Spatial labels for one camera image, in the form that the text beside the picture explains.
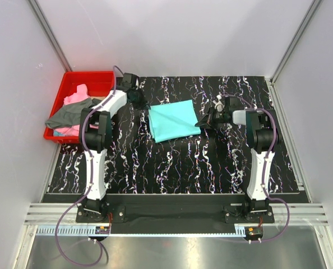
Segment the teal t shirt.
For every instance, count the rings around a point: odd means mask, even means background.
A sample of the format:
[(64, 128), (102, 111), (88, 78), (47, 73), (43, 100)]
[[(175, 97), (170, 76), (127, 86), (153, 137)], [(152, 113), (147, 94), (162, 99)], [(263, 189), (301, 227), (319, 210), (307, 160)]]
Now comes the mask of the teal t shirt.
[(156, 143), (200, 135), (200, 127), (192, 100), (152, 105), (149, 109), (149, 128)]

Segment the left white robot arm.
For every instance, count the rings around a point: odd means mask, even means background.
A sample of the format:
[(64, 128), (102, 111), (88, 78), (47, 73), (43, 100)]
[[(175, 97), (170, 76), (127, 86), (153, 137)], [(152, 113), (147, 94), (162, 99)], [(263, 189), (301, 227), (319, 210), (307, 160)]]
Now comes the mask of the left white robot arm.
[(81, 112), (79, 140), (84, 147), (87, 183), (85, 194), (78, 201), (79, 222), (82, 218), (101, 222), (112, 215), (105, 200), (104, 162), (112, 142), (112, 117), (128, 103), (138, 110), (150, 108), (139, 87), (118, 86), (101, 102)]

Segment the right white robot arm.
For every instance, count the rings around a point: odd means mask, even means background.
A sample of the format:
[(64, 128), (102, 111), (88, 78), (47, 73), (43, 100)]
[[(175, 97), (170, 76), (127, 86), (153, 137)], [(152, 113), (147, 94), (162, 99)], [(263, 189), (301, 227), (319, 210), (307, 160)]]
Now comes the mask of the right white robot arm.
[(195, 126), (212, 129), (222, 123), (246, 127), (246, 140), (252, 157), (251, 176), (245, 199), (240, 206), (226, 207), (225, 216), (253, 223), (260, 222), (266, 217), (272, 217), (269, 178), (275, 156), (275, 146), (281, 142), (282, 138), (278, 133), (278, 127), (271, 111), (241, 110), (230, 107), (219, 111), (216, 108), (210, 108), (209, 112)]

